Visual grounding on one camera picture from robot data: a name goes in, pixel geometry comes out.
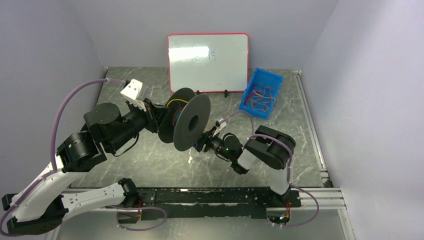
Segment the black perforated cable spool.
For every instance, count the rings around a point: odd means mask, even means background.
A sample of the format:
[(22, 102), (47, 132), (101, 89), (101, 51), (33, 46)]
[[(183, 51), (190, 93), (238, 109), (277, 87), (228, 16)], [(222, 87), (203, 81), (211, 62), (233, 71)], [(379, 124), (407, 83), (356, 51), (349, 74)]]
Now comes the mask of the black perforated cable spool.
[(163, 143), (173, 143), (176, 150), (184, 152), (195, 145), (206, 129), (211, 112), (210, 98), (183, 87), (173, 93), (165, 106), (167, 113), (158, 137)]

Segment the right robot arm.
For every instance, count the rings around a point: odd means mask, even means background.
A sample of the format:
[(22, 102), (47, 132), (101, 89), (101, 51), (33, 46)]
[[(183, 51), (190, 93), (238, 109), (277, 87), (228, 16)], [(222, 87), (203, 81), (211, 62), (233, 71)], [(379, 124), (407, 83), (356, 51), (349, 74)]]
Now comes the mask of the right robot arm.
[(285, 197), (291, 190), (289, 166), (296, 145), (290, 135), (260, 125), (245, 144), (233, 133), (220, 137), (214, 126), (193, 147), (198, 152), (213, 151), (216, 157), (230, 162), (239, 175), (247, 174), (257, 161), (265, 163), (271, 168), (270, 190), (278, 197)]

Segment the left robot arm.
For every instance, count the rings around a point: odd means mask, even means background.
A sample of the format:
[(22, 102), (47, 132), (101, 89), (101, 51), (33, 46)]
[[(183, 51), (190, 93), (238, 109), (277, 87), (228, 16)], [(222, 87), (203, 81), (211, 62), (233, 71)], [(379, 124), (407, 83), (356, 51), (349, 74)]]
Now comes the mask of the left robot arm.
[(2, 197), (8, 237), (42, 235), (62, 222), (97, 208), (139, 206), (141, 197), (130, 178), (122, 178), (107, 187), (75, 195), (63, 191), (77, 178), (85, 176), (96, 165), (115, 156), (130, 140), (137, 141), (140, 132), (157, 133), (168, 108), (145, 99), (140, 105), (127, 103), (128, 113), (121, 114), (111, 102), (98, 104), (84, 115), (81, 131), (71, 134), (53, 150), (53, 161), (23, 191)]

